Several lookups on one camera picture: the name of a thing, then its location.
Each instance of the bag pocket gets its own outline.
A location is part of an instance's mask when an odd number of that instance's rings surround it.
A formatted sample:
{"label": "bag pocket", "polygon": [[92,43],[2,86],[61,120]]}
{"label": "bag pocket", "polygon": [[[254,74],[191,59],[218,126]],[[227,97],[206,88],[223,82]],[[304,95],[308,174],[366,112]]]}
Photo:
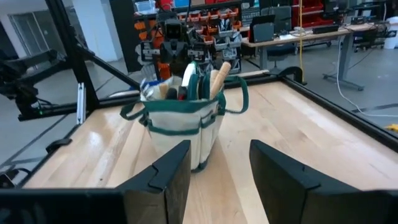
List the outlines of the bag pocket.
{"label": "bag pocket", "polygon": [[163,156],[170,149],[175,147],[183,140],[191,141],[191,170],[196,169],[200,163],[201,149],[201,128],[187,129],[184,131],[172,131],[153,126],[151,122],[147,123],[153,146],[159,156]]}
{"label": "bag pocket", "polygon": [[222,121],[223,116],[213,114],[207,122],[202,123],[200,136],[200,160],[199,166],[194,170],[194,172],[199,172],[206,167],[211,149],[213,148],[214,142],[218,136],[218,131],[220,130]]}

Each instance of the white wall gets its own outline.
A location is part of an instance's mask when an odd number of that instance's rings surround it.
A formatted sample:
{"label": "white wall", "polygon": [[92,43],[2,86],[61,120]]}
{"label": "white wall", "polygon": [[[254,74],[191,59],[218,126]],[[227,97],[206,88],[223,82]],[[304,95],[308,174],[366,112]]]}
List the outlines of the white wall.
{"label": "white wall", "polygon": [[106,62],[122,58],[109,0],[73,0],[87,46]]}

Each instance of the canvas tool bag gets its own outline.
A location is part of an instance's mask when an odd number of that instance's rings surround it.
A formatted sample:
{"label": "canvas tool bag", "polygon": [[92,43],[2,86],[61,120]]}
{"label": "canvas tool bag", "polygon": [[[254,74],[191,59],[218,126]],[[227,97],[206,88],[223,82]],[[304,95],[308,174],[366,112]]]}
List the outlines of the canvas tool bag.
{"label": "canvas tool bag", "polygon": [[[236,76],[227,77],[226,81],[239,82],[241,85],[243,106],[240,111],[226,109],[223,89],[210,99],[209,76],[192,75],[187,89],[187,100],[146,101],[141,97],[141,101],[124,106],[120,115],[129,121],[139,119],[139,122],[147,128],[159,156],[163,156],[181,141],[191,140],[191,170],[200,171],[206,166],[224,115],[241,114],[249,106],[248,86],[244,79]],[[201,88],[200,100],[198,100],[199,88]],[[144,105],[143,109],[129,114],[138,103]]]}

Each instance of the yellow cable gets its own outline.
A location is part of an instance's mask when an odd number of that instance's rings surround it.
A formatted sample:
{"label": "yellow cable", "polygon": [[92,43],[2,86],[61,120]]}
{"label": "yellow cable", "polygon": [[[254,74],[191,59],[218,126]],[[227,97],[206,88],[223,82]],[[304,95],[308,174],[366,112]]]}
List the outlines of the yellow cable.
{"label": "yellow cable", "polygon": [[302,27],[303,27],[303,12],[302,12],[302,8],[303,8],[303,0],[299,0],[299,4],[298,4],[299,8],[300,8],[300,68],[303,71],[303,77],[302,77],[302,82],[304,82],[304,66],[303,66],[303,32],[302,32]]}

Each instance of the wooden table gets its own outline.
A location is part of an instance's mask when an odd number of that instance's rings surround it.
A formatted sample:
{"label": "wooden table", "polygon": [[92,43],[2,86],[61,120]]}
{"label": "wooden table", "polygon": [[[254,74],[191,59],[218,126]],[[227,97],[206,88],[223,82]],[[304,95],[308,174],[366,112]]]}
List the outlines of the wooden table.
{"label": "wooden table", "polygon": [[[225,93],[228,108],[241,107],[240,89]],[[386,146],[281,82],[251,86],[249,95],[246,113],[225,116],[206,169],[192,174],[184,223],[267,223],[252,139],[356,188],[398,188],[398,154]],[[146,130],[119,112],[95,111],[24,187],[115,187],[154,162]]]}
{"label": "wooden table", "polygon": [[[362,32],[367,30],[375,29],[374,24],[361,24],[361,25],[349,25],[346,27],[340,27],[336,32],[329,32],[325,34],[313,34],[312,30],[306,31],[302,34],[303,41],[309,40],[319,40],[325,38],[341,37],[345,36],[343,41],[343,48],[340,54],[340,64],[339,64],[339,81],[349,86],[357,88],[359,91],[364,89],[363,85],[358,85],[353,82],[347,81],[347,71],[349,67],[349,61],[352,54],[352,46],[354,42],[354,32]],[[296,36],[289,39],[276,38],[272,41],[260,42],[260,43],[250,43],[248,38],[242,40],[242,44],[248,47],[259,47],[260,48],[260,69],[267,69],[267,47],[276,46],[280,44],[290,44],[300,42],[299,34],[294,34]],[[325,78],[334,78],[333,76],[325,75]]]}

